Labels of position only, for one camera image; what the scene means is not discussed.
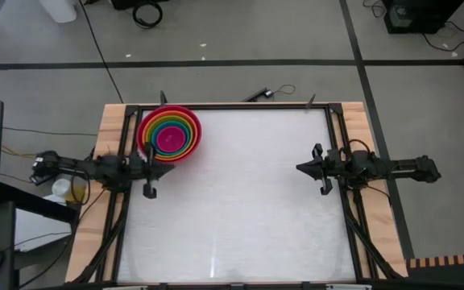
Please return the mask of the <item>clear yellowish plastic cup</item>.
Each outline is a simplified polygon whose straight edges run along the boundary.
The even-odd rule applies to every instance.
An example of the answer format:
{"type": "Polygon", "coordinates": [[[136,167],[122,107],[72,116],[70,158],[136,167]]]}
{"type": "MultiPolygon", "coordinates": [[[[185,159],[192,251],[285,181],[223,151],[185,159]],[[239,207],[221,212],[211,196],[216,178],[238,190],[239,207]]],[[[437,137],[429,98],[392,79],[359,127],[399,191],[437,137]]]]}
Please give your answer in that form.
{"type": "Polygon", "coordinates": [[[67,202],[82,203],[85,198],[85,187],[74,180],[58,179],[52,185],[52,193],[67,202]]]}

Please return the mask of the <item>white plastic container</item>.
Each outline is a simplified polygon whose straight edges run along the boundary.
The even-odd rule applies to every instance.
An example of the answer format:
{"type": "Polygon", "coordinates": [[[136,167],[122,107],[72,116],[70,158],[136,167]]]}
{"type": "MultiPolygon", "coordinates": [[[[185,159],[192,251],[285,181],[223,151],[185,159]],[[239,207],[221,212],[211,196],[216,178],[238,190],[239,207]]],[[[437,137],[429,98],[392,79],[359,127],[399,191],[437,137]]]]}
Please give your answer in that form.
{"type": "Polygon", "coordinates": [[[38,0],[56,23],[70,23],[77,19],[74,0],[38,0]]]}

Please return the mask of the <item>magenta plastic bowl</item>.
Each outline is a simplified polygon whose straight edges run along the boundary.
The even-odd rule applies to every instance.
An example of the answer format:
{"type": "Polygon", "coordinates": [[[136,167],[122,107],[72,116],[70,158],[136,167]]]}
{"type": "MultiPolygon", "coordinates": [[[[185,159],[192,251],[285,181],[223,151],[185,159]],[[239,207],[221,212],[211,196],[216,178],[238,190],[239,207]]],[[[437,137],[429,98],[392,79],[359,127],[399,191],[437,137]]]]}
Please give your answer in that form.
{"type": "Polygon", "coordinates": [[[178,126],[166,126],[159,130],[155,141],[162,152],[175,153],[184,147],[186,134],[178,126]]]}

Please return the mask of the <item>black power adapter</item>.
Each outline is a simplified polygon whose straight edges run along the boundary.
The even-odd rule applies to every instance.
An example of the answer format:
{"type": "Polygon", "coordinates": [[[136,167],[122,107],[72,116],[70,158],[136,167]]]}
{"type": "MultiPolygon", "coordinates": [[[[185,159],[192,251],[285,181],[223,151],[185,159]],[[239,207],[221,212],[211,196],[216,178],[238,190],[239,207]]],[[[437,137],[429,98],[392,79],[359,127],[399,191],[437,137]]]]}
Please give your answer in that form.
{"type": "Polygon", "coordinates": [[[270,98],[273,96],[273,91],[268,88],[263,88],[260,91],[253,93],[249,97],[242,100],[242,102],[257,102],[261,97],[270,98]]]}

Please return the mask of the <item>black equipment box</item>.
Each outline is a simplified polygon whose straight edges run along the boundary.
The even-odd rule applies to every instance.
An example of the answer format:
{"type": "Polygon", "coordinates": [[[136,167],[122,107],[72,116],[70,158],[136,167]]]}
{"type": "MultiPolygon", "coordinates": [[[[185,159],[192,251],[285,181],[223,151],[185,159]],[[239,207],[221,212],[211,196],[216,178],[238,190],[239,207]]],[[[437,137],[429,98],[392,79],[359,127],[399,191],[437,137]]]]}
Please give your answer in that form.
{"type": "Polygon", "coordinates": [[[382,0],[389,34],[435,34],[464,0],[382,0]]]}

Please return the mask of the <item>green plastic bowl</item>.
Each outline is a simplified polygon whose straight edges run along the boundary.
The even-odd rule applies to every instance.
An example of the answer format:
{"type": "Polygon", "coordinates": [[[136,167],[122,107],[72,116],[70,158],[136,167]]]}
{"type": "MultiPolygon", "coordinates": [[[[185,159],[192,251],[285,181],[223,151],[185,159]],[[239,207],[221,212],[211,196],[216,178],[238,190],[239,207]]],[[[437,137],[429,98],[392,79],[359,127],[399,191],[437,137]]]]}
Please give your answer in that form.
{"type": "MultiPolygon", "coordinates": [[[[156,124],[156,123],[158,123],[160,120],[167,120],[167,119],[178,119],[178,120],[181,120],[181,121],[183,121],[183,122],[186,122],[188,125],[191,126],[191,128],[192,128],[192,138],[191,138],[191,141],[190,141],[190,144],[189,144],[188,148],[184,151],[184,152],[186,152],[186,151],[190,148],[190,146],[191,146],[191,144],[192,144],[192,142],[193,142],[193,139],[194,139],[193,125],[192,125],[191,121],[188,120],[186,117],[179,116],[179,115],[175,115],[175,114],[168,114],[168,115],[164,115],[164,116],[158,117],[156,120],[154,120],[154,119],[150,120],[150,121],[145,125],[145,127],[144,127],[143,142],[144,142],[144,143],[145,143],[145,142],[149,142],[149,141],[148,141],[148,132],[149,132],[149,130],[150,130],[152,124],[156,124]]],[[[157,152],[157,154],[163,156],[164,158],[175,158],[175,157],[179,156],[179,155],[167,156],[167,155],[162,155],[162,154],[160,154],[159,152],[157,152]]]]}

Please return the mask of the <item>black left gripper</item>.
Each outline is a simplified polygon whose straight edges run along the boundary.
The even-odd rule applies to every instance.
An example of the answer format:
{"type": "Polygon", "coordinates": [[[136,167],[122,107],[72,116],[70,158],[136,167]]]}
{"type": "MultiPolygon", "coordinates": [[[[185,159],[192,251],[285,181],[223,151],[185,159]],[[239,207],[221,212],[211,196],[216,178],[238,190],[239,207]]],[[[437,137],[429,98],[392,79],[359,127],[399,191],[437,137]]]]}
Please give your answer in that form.
{"type": "Polygon", "coordinates": [[[149,142],[143,145],[143,150],[146,154],[146,159],[143,159],[138,151],[131,152],[129,156],[130,178],[132,180],[145,180],[146,183],[143,185],[143,195],[147,199],[156,199],[157,191],[156,188],[153,187],[152,182],[154,180],[159,180],[172,171],[175,165],[154,160],[156,151],[149,142]],[[154,171],[154,166],[163,170],[154,171]]]}

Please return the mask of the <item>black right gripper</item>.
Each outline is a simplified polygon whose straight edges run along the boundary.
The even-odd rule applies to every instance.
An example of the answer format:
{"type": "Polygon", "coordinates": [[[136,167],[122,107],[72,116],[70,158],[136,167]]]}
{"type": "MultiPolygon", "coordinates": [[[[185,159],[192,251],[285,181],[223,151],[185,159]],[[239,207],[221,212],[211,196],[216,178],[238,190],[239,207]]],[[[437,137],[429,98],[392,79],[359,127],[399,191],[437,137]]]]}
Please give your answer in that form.
{"type": "Polygon", "coordinates": [[[328,195],[333,189],[331,176],[337,176],[340,163],[340,153],[337,148],[327,151],[327,156],[323,157],[323,148],[320,143],[316,143],[312,150],[313,160],[302,164],[297,164],[296,169],[312,177],[314,180],[320,180],[321,195],[328,195]]]}

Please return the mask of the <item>blue plastic bowl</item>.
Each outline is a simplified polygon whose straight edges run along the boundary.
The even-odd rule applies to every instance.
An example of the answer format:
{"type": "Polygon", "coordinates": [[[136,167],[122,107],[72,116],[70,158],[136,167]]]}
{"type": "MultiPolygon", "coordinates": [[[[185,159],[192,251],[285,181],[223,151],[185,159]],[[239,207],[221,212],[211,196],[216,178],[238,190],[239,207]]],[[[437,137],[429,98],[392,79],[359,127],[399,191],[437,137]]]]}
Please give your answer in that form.
{"type": "Polygon", "coordinates": [[[184,152],[190,144],[192,128],[178,119],[160,120],[152,124],[148,141],[162,155],[174,156],[184,152]]]}

